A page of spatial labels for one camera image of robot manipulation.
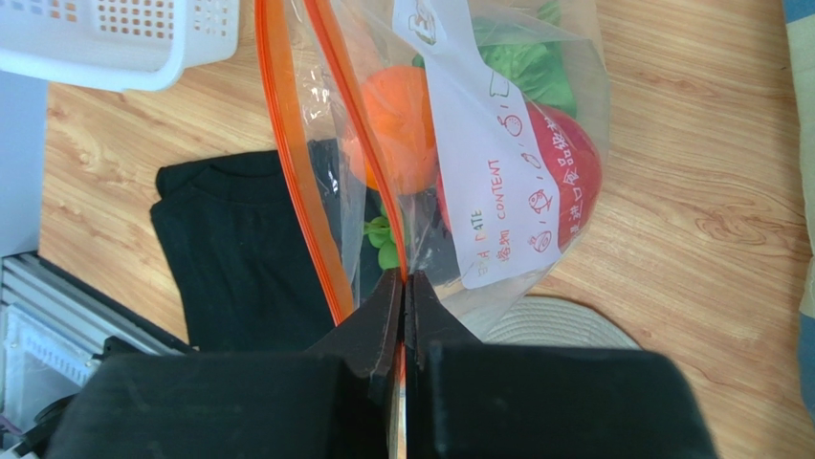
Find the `clear orange zip top bag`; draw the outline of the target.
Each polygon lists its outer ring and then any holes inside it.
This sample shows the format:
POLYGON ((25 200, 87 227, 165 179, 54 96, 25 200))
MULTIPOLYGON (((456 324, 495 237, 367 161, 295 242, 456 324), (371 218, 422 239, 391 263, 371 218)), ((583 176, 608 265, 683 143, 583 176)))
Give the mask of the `clear orange zip top bag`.
MULTIPOLYGON (((512 306, 547 276, 566 252, 510 249, 495 255, 496 235, 469 244, 452 234, 437 182, 481 177, 481 162, 536 145, 516 108, 470 99, 430 109, 439 174, 434 186, 402 196, 386 176, 361 87, 374 73, 413 66, 416 53, 391 25, 397 1, 257 1, 254 28, 261 78, 280 160, 307 248, 335 323, 354 313, 384 273, 424 273, 441 304, 485 337, 512 306)), ((597 148, 609 149, 610 84, 596 4, 558 1, 566 70, 578 102, 572 117, 597 148)))

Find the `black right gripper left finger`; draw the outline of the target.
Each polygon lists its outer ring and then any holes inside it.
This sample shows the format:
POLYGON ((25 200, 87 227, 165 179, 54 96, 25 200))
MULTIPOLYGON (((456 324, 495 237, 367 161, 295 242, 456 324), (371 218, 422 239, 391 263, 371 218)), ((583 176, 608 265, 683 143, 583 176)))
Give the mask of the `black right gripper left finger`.
POLYGON ((400 313, 390 270, 303 352, 106 358, 68 404, 50 458, 394 458, 400 313))

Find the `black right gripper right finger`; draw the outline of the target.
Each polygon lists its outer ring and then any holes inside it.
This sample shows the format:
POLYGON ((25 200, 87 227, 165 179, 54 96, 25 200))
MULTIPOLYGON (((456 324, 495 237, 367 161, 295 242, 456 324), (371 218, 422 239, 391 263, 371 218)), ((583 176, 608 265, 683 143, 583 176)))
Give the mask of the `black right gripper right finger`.
POLYGON ((410 458, 713 458, 694 394, 644 350, 487 344, 405 287, 410 458))

